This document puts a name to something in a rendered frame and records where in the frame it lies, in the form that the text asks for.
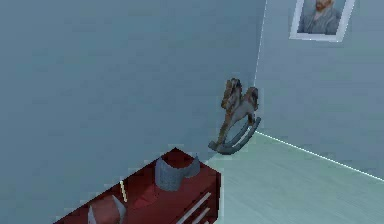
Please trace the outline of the pale yellow pencil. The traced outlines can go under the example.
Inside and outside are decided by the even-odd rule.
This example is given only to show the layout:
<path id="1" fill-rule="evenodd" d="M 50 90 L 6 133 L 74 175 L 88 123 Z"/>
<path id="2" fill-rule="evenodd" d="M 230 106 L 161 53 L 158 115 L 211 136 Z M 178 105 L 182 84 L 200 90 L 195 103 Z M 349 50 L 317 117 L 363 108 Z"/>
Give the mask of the pale yellow pencil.
<path id="1" fill-rule="evenodd" d="M 125 203 L 127 203 L 127 201 L 128 201 L 127 200 L 127 194 L 126 194 L 125 185 L 124 185 L 123 180 L 120 180 L 119 184 L 120 184 L 120 188 L 121 188 L 121 193 L 122 193 L 123 201 Z"/>

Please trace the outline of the white framed portrait painting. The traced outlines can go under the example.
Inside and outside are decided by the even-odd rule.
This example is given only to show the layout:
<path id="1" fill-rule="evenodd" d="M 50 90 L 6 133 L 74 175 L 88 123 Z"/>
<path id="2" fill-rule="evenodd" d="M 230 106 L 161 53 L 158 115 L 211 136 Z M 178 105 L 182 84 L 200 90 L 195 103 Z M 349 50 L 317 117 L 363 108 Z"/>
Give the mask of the white framed portrait painting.
<path id="1" fill-rule="evenodd" d="M 355 0 L 296 0 L 289 38 L 341 43 Z"/>

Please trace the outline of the grey denim shorts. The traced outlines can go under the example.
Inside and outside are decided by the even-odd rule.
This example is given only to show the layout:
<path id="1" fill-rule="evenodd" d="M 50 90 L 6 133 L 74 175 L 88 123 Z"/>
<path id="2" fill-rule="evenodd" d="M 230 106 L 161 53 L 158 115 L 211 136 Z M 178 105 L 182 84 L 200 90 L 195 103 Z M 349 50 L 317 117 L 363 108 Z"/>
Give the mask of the grey denim shorts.
<path id="1" fill-rule="evenodd" d="M 184 179 L 197 176 L 200 170 L 198 156 L 178 159 L 160 157 L 155 162 L 155 184 L 163 191 L 176 192 Z"/>

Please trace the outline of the dark red chest of drawers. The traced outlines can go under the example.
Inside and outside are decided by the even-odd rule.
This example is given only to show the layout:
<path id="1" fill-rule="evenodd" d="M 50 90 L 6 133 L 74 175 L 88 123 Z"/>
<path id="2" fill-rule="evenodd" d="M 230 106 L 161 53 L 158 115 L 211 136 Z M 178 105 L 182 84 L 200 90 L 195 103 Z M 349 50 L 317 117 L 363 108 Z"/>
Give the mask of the dark red chest of drawers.
<path id="1" fill-rule="evenodd" d="M 192 156 L 174 148 L 160 157 Z M 90 204 L 110 195 L 126 208 L 123 224 L 213 224 L 218 218 L 221 174 L 200 162 L 200 173 L 184 179 L 178 191 L 163 191 L 155 184 L 156 160 L 123 179 L 127 203 L 117 183 L 53 224 L 87 224 Z"/>

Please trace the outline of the grey rocking horse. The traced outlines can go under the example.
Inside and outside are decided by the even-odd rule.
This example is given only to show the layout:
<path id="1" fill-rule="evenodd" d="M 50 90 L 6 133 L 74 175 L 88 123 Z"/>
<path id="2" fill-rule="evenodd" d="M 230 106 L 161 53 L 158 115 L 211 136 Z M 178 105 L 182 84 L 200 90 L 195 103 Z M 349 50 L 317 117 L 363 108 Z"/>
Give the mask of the grey rocking horse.
<path id="1" fill-rule="evenodd" d="M 218 139 L 211 141 L 208 147 L 222 155 L 232 155 L 244 147 L 256 131 L 261 118 L 255 112 L 258 110 L 258 89 L 249 87 L 242 94 L 242 84 L 237 78 L 226 81 L 226 88 L 221 101 L 221 107 L 226 111 L 225 119 L 220 128 Z M 229 130 L 241 119 L 247 118 L 242 129 L 229 142 L 226 141 Z"/>

